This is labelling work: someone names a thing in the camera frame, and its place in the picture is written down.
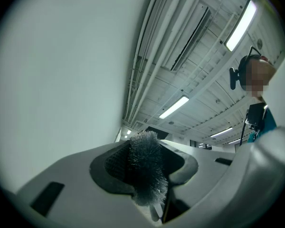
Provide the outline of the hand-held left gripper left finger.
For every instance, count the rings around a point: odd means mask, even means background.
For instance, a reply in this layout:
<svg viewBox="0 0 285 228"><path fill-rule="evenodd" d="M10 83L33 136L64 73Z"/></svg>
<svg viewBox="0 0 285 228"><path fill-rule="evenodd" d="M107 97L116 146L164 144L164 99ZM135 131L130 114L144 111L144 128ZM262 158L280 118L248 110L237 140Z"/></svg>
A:
<svg viewBox="0 0 285 228"><path fill-rule="evenodd" d="M157 228L160 209L137 206L132 186L116 176L128 142L64 157L27 182L17 197L60 228Z"/></svg>

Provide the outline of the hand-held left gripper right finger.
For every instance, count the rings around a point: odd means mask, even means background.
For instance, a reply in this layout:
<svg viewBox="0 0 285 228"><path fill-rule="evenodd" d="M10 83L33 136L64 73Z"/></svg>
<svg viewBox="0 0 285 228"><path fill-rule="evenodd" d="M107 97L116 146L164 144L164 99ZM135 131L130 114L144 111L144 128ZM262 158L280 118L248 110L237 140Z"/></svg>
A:
<svg viewBox="0 0 285 228"><path fill-rule="evenodd" d="M235 155L161 140L168 192L162 222L167 223L198 204L223 177Z"/></svg>

